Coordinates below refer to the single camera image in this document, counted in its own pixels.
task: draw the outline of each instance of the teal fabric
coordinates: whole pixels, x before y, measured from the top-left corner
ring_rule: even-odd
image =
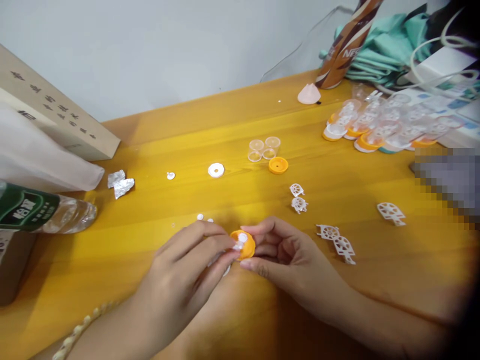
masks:
[[[345,77],[393,85],[399,74],[410,68],[410,56],[414,49],[426,40],[428,15],[421,13],[405,21],[406,17],[401,13],[376,20]],[[342,28],[336,29],[335,38]],[[422,62],[428,58],[430,47],[431,44],[423,46],[415,54],[415,59]],[[327,53],[322,50],[320,59],[324,59]]]

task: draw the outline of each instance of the water bottle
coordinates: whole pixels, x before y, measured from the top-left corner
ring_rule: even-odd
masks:
[[[89,202],[0,180],[0,229],[72,234],[96,217],[97,207]]]

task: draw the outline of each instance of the pixelated area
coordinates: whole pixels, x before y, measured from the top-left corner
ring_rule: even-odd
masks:
[[[444,201],[449,212],[480,230],[480,149],[424,148],[411,165],[424,191]]]

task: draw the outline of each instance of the yellow table surface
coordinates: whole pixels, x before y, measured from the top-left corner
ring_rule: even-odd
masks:
[[[42,234],[20,293],[0,309],[0,358],[25,359],[69,333],[104,302],[131,294],[153,253],[175,232],[213,218],[228,232],[269,215],[309,234],[354,288],[375,299],[450,323],[469,293],[477,241],[445,203],[418,185],[414,153],[365,154],[352,141],[328,142],[327,118],[351,96],[344,81],[323,90],[321,105],[297,94],[316,71],[127,116],[105,123],[122,139],[105,173],[124,169],[135,188],[115,200],[107,176],[97,190],[74,196],[94,202],[96,222],[72,235]],[[288,171],[247,159],[250,140],[281,139]],[[225,174],[207,169],[222,163]],[[167,172],[175,172],[167,180]],[[299,183],[308,211],[291,207]],[[391,202],[406,215],[395,227],[377,211]],[[357,265],[347,265],[315,224],[339,227]],[[369,358],[345,335],[310,317],[268,281],[235,263],[208,304],[159,359]]]

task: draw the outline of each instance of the packaging box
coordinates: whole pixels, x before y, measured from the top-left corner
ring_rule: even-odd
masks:
[[[120,139],[1,44],[0,102],[85,160],[111,159],[119,146]]]

